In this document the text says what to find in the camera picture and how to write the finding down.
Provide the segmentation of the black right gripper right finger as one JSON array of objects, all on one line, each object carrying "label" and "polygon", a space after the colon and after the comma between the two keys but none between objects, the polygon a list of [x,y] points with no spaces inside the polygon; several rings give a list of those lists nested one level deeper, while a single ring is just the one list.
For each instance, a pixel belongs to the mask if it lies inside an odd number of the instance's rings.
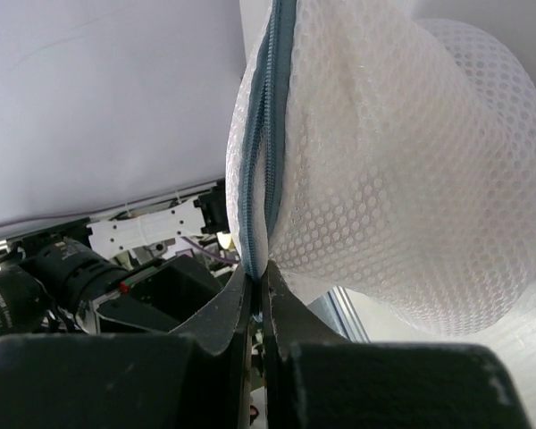
[{"label": "black right gripper right finger", "polygon": [[356,343],[270,262],[261,280],[270,428],[528,428],[509,372],[464,343]]}]

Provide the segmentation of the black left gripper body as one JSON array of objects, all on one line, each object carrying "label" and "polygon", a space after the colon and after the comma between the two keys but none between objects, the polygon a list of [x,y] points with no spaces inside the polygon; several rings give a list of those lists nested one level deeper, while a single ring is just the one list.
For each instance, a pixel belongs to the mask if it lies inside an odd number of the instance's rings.
[{"label": "black left gripper body", "polygon": [[171,332],[221,290],[221,282],[193,257],[158,259],[94,302],[96,332]]}]

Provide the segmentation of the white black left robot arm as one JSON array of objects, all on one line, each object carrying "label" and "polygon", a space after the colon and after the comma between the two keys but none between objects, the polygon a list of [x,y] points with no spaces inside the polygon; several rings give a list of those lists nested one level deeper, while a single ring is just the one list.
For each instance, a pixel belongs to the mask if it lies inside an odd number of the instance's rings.
[{"label": "white black left robot arm", "polygon": [[171,332],[222,289],[199,240],[228,229],[224,187],[0,246],[0,336]]}]

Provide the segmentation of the white mesh laundry bag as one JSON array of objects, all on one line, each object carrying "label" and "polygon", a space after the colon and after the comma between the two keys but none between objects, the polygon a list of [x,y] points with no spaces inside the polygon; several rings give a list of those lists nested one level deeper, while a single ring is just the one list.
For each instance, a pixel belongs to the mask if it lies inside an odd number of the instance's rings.
[{"label": "white mesh laundry bag", "polygon": [[246,272],[441,336],[536,275],[536,1],[275,1],[226,154]]}]

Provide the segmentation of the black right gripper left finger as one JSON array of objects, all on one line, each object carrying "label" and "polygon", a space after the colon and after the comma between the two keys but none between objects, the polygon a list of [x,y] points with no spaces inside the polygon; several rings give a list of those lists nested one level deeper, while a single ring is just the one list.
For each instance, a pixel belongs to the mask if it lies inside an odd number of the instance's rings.
[{"label": "black right gripper left finger", "polygon": [[252,285],[167,334],[0,338],[0,428],[246,428]]}]

